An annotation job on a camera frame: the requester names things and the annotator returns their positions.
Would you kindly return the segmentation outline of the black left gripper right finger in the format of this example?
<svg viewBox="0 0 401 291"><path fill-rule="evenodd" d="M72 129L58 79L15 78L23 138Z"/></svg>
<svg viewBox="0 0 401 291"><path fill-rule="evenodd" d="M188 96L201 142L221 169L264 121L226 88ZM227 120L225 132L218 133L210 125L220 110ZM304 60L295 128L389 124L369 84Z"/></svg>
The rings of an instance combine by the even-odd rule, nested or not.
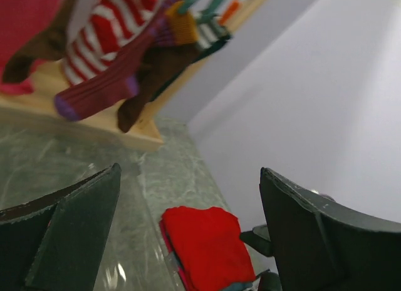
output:
<svg viewBox="0 0 401 291"><path fill-rule="evenodd" d="M283 290L400 290L400 224L313 193L269 168L259 190Z"/></svg>

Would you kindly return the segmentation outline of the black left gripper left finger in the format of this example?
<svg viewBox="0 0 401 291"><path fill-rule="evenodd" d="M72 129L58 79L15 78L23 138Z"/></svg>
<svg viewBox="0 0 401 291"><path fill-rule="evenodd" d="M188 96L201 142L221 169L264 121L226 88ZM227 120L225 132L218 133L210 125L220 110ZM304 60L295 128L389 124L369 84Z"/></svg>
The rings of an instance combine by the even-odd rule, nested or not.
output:
<svg viewBox="0 0 401 291"><path fill-rule="evenodd" d="M120 165L1 210L1 290L93 290L120 194Z"/></svg>

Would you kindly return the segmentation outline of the maroon purple ribbed sock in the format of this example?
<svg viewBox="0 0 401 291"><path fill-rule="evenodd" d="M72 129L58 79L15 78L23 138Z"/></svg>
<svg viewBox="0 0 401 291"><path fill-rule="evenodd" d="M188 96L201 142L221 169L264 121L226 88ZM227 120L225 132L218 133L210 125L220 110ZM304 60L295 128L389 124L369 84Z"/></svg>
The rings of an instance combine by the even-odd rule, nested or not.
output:
<svg viewBox="0 0 401 291"><path fill-rule="evenodd" d="M72 86L54 98L57 113L69 120L89 118L117 103L134 96L130 88L119 86L138 69L147 48L165 24L165 9L156 13L147 27L133 41L125 45L111 65L92 79Z"/></svg>

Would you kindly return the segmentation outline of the red white striped sock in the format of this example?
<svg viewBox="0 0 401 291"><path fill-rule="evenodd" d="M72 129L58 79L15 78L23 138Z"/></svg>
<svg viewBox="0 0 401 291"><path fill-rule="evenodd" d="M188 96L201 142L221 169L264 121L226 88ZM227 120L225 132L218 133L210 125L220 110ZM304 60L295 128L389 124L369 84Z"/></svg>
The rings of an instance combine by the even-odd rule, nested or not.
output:
<svg viewBox="0 0 401 291"><path fill-rule="evenodd" d="M66 47L62 66L70 85L106 70L118 51L137 37L163 0L95 0L86 24Z"/></svg>

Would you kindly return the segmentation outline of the brown sock with striped cuff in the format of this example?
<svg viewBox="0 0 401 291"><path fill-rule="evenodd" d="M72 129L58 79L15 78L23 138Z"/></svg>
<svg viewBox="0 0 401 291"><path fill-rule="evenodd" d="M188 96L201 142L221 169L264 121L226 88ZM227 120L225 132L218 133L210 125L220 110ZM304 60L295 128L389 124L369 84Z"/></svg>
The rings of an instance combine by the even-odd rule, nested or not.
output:
<svg viewBox="0 0 401 291"><path fill-rule="evenodd" d="M125 100L118 109L119 130L128 132L154 94L167 88L188 66L220 50L230 39L231 35L226 34L206 49L197 43L148 49L138 69L138 95Z"/></svg>

